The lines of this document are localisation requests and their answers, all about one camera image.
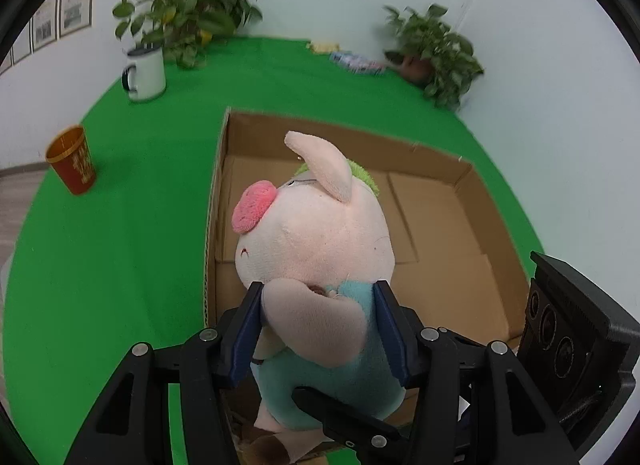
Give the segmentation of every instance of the camera lens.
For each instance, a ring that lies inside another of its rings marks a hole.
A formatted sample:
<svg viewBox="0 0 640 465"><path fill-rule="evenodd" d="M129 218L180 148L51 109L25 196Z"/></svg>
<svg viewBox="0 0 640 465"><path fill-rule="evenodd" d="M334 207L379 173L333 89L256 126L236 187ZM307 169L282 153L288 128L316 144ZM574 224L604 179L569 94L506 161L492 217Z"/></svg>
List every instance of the camera lens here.
<svg viewBox="0 0 640 465"><path fill-rule="evenodd" d="M554 341L555 335L556 314L547 306L542 314L542 321L540 321L540 342L542 343L543 350L549 349L551 342Z"/></svg>
<svg viewBox="0 0 640 465"><path fill-rule="evenodd" d="M571 365L574 363L574 342L569 337L564 337L558 344L556 351L556 375L559 379L564 379L571 371Z"/></svg>
<svg viewBox="0 0 640 465"><path fill-rule="evenodd" d="M531 318L536 318L538 314L538 308L540 307L540 298L538 297L537 292L533 292L531 295L531 301L529 302L529 314Z"/></svg>

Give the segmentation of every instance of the cardboard box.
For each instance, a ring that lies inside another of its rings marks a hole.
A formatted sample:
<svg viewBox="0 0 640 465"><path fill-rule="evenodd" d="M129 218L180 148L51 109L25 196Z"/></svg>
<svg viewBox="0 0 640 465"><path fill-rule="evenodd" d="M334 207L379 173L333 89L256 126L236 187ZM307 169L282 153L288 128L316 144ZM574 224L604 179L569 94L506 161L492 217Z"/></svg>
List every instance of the cardboard box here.
<svg viewBox="0 0 640 465"><path fill-rule="evenodd" d="M231 213L245 188L266 179L276 187L302 163L284 145L289 130L331 141L366 168L380 188L396 269L391 287L401 305L427 326L476 340L517 344L529 285L500 214L469 162L427 146L298 118L228 111L213 171L205 261L205 318L214 325L244 297L234 263L238 235ZM413 392L394 413L411 418ZM227 395L248 423L259 394L252 379Z"/></svg>

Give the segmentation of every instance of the clay pot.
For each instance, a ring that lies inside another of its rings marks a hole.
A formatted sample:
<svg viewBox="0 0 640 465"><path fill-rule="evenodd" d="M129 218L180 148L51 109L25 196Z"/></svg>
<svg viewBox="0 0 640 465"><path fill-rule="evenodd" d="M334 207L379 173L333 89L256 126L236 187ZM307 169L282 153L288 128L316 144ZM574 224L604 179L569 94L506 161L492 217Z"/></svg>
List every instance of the clay pot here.
<svg viewBox="0 0 640 465"><path fill-rule="evenodd" d="M398 74L407 82L424 89L433 77L434 68L429 59L418 59L396 51L386 51L385 57L395 65Z"/></svg>

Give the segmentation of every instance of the green carpet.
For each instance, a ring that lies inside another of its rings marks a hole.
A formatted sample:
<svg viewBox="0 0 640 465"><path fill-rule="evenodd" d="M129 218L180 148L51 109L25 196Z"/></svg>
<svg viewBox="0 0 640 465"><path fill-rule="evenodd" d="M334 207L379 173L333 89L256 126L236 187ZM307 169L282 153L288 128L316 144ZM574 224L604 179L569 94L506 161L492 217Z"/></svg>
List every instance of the green carpet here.
<svg viewBox="0 0 640 465"><path fill-rule="evenodd" d="M167 91L131 104L120 81L84 119L95 186L72 196L49 171L17 244L5 368L15 424L40 465L60 465L127 349L179 344L202 325L207 200L227 107L366 128L461 155L484 178L527 271L540 242L465 125L393 73L356 76L304 42L237 39L207 66L168 66ZM175 464L186 463L172 388Z"/></svg>

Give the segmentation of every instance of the potted plant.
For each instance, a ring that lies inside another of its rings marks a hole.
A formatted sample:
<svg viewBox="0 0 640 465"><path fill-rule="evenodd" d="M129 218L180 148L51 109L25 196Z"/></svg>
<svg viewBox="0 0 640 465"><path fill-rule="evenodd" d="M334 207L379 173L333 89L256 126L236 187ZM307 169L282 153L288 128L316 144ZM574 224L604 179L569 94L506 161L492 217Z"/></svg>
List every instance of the potted plant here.
<svg viewBox="0 0 640 465"><path fill-rule="evenodd" d="M211 41L233 35L247 21L262 19L250 0L121 0L113 8L119 19L116 37L127 30L138 44L161 44L164 58L193 68Z"/></svg>
<svg viewBox="0 0 640 465"><path fill-rule="evenodd" d="M424 89L438 107L456 109L460 96L484 73L468 39L442 21L447 8L432 4L424 15L407 7L408 17L392 6L384 7L399 43L399 51L385 52L400 75Z"/></svg>

